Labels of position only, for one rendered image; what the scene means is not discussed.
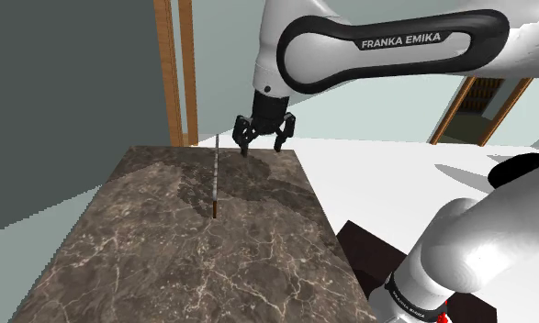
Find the wooden framed doorway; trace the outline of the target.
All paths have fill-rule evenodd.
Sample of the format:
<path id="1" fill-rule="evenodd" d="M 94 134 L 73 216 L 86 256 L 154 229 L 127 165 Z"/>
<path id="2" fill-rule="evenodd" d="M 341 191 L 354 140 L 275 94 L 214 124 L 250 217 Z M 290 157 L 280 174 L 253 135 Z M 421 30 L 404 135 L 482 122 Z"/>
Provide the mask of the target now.
<path id="1" fill-rule="evenodd" d="M 428 142 L 485 146 L 532 81 L 465 77 Z"/>

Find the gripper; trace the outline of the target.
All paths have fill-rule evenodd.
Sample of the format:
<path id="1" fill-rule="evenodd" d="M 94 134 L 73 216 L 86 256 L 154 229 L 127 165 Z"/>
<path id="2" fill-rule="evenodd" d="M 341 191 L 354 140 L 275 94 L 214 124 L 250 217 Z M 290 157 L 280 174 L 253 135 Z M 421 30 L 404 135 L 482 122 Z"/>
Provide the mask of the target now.
<path id="1" fill-rule="evenodd" d="M 243 157 L 247 156 L 249 144 L 257 138 L 257 134 L 275 133 L 274 150 L 277 152 L 281 151 L 288 138 L 293 137 L 296 117 L 286 112 L 288 102 L 288 96 L 277 98 L 259 91 L 254 92 L 252 118 L 238 115 L 232 131 L 232 138 L 240 147 Z"/>

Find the wooden door frame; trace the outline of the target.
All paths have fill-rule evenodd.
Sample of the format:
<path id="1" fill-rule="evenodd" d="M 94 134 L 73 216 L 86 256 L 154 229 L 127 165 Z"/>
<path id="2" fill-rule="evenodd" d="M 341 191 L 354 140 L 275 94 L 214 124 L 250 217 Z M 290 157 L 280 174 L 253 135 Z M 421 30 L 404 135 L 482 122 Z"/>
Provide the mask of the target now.
<path id="1" fill-rule="evenodd" d="M 163 75 L 169 138 L 172 146 L 198 144 L 197 86 L 192 0 L 152 0 Z M 187 132 L 182 127 L 181 96 L 174 43 L 172 2 L 178 4 Z"/>

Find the thin grey stick brown tip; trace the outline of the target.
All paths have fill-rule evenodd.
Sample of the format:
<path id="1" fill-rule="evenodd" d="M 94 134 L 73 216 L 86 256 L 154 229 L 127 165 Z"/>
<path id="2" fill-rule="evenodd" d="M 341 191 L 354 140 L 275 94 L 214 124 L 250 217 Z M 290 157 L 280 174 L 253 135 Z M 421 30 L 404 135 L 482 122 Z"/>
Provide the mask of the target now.
<path id="1" fill-rule="evenodd" d="M 214 154 L 214 179 L 212 184 L 212 217 L 217 218 L 218 211 L 218 174 L 219 174 L 219 134 L 215 136 L 215 154 Z"/>

